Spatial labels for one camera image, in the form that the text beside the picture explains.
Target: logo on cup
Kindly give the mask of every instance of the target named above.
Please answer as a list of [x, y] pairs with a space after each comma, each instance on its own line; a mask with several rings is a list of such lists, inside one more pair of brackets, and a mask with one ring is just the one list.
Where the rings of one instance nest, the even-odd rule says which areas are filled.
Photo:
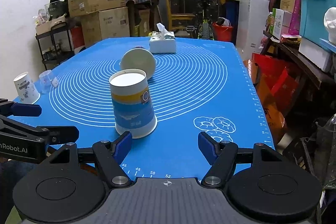
[[149, 92], [146, 90], [142, 95], [141, 95], [141, 103], [146, 104], [149, 101]]

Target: overturned cup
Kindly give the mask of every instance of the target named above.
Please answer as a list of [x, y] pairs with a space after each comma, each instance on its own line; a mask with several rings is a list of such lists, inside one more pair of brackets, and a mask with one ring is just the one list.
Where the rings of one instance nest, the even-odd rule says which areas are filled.
[[15, 77], [14, 84], [21, 103], [34, 104], [41, 96], [27, 71]]
[[133, 139], [152, 133], [157, 126], [146, 73], [126, 69], [110, 77], [115, 129], [118, 134], [130, 131]]

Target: blue table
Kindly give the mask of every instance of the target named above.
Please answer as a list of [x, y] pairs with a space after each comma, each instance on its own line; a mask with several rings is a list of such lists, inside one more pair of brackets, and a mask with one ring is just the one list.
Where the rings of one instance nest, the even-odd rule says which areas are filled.
[[[149, 38], [110, 38], [77, 54], [53, 70], [59, 86], [37, 101], [40, 117], [12, 118], [31, 126], [75, 125], [78, 147], [116, 139], [108, 80], [135, 46], [148, 49]], [[201, 179], [210, 166], [198, 149], [200, 131], [239, 147], [262, 142], [273, 148], [263, 108], [232, 43], [177, 38], [176, 54], [156, 54], [155, 59], [148, 84], [158, 124], [152, 134], [133, 140], [122, 163], [132, 180]]]

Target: blue bin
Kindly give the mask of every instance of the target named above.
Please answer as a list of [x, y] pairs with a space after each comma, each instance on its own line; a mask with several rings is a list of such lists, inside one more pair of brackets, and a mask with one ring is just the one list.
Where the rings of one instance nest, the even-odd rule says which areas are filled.
[[301, 0], [300, 35], [315, 44], [320, 43], [320, 38], [328, 40], [323, 19], [331, 7], [336, 7], [336, 0]]

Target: paper cup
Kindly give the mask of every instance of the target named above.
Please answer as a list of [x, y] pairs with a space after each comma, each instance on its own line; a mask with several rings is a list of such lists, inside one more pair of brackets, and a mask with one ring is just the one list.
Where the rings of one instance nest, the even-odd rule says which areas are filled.
[[133, 139], [153, 132], [158, 123], [148, 89], [146, 73], [139, 69], [119, 71], [110, 77], [115, 129], [130, 131]]
[[126, 52], [121, 59], [120, 68], [143, 70], [147, 79], [150, 79], [155, 72], [156, 62], [153, 54], [144, 48], [133, 48]]
[[41, 96], [27, 71], [15, 77], [14, 84], [21, 103], [34, 104]]

